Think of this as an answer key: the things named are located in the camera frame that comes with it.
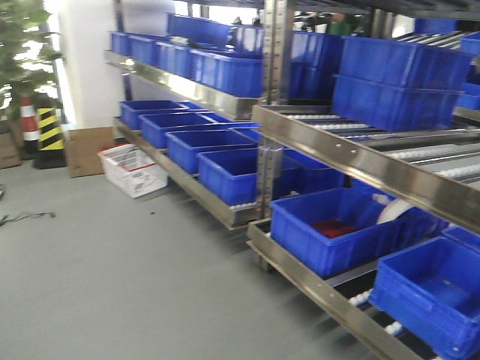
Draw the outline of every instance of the person in background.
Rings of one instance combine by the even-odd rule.
[[[344,14],[344,13],[309,13],[308,17],[305,19],[306,30],[311,30],[315,32],[315,29],[318,25],[326,24],[327,29],[326,33],[333,35],[351,35],[353,33],[363,32],[359,31],[359,26],[361,25],[361,17]]]

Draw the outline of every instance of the white crate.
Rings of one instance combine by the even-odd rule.
[[[98,156],[106,178],[132,198],[168,185],[167,172],[133,144],[100,151]]]

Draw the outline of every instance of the potted plant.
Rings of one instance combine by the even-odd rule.
[[[29,96],[35,106],[39,88],[57,83],[53,62],[62,54],[44,31],[49,16],[43,0],[0,1],[0,115],[7,116],[17,142],[21,97]],[[61,106],[56,99],[55,105]]]

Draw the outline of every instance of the gray epoxy floor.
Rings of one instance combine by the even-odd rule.
[[[0,359],[376,359],[174,184],[132,200],[29,163],[0,182],[0,215],[57,215],[0,227]]]

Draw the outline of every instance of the orange and white traffic cone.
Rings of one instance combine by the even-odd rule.
[[[38,151],[38,125],[36,112],[32,100],[28,96],[22,96],[20,100],[20,115],[22,117],[23,144],[27,155],[36,154]]]

